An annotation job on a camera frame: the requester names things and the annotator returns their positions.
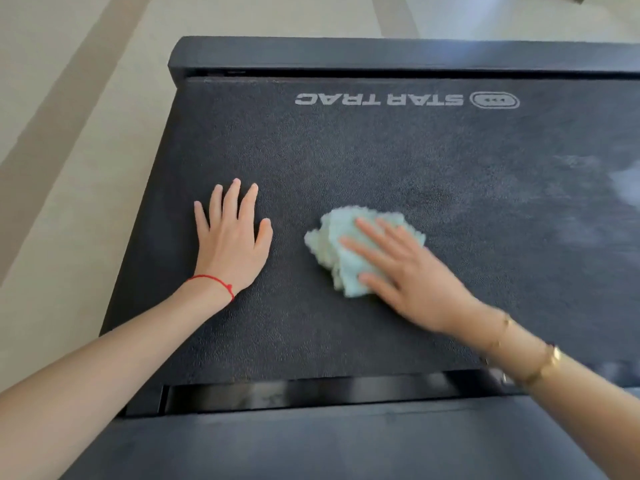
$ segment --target microfiber towel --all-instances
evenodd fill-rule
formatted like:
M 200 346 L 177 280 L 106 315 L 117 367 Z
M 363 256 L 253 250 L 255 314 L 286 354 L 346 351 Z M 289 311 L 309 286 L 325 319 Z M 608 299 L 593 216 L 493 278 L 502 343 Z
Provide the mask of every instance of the microfiber towel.
M 420 244 L 424 244 L 426 236 L 416 231 L 404 220 L 399 212 L 379 212 L 366 207 L 341 207 L 333 209 L 320 218 L 320 229 L 313 229 L 305 235 L 305 244 L 316 257 L 320 266 L 331 271 L 333 287 L 343 291 L 345 297 L 356 298 L 371 293 L 371 290 L 358 281 L 358 275 L 363 272 L 384 274 L 357 254 L 345 249 L 339 242 L 341 236 L 346 235 L 356 241 L 373 248 L 378 246 L 372 242 L 355 225 L 357 217 L 361 217 L 378 227 L 375 219 L 383 218 L 394 226 L 402 225 Z

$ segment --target left hand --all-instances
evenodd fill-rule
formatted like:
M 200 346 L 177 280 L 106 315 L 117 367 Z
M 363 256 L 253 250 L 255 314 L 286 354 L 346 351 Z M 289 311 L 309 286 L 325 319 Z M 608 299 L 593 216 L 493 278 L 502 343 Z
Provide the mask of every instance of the left hand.
M 209 274 L 232 286 L 233 293 L 247 288 L 264 267 L 273 229 L 271 221 L 260 222 L 254 236 L 253 220 L 258 185 L 253 184 L 238 211 L 240 180 L 237 178 L 222 199 L 222 185 L 216 185 L 209 203 L 209 223 L 201 202 L 194 202 L 198 230 L 198 261 L 194 274 Z

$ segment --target right hand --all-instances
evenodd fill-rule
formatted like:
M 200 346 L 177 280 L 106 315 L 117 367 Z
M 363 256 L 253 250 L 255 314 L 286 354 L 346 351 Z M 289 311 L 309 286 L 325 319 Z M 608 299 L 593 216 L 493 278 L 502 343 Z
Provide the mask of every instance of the right hand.
M 488 308 L 404 227 L 382 219 L 376 223 L 382 232 L 356 219 L 356 226 L 379 250 L 348 237 L 340 243 L 387 275 L 389 281 L 374 273 L 362 273 L 358 279 L 396 312 L 427 330 L 457 336 L 471 316 Z

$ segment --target hand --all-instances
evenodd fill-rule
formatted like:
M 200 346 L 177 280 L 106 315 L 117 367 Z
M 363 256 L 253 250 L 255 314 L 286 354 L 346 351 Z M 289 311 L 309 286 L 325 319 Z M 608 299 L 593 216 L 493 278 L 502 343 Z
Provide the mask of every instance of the hand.
M 388 276 L 390 282 L 373 273 L 362 273 L 358 279 L 396 312 L 427 330 L 457 335 L 470 315 L 487 307 L 404 227 L 382 219 L 376 223 L 382 232 L 356 219 L 356 226 L 379 250 L 348 237 L 340 242 Z
M 234 294 L 247 288 L 258 276 L 269 256 L 271 221 L 260 222 L 254 237 L 253 219 L 258 185 L 253 184 L 238 212 L 240 180 L 229 187 L 224 203 L 222 185 L 216 185 L 209 203 L 209 223 L 200 202 L 194 202 L 198 230 L 198 261 L 194 274 L 209 274 L 231 285 Z

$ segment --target floor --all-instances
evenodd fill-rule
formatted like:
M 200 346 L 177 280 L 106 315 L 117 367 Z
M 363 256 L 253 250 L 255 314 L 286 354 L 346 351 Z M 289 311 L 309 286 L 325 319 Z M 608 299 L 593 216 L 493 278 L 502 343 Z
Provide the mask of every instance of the floor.
M 192 34 L 640 43 L 640 0 L 0 0 L 0 390 L 98 335 Z

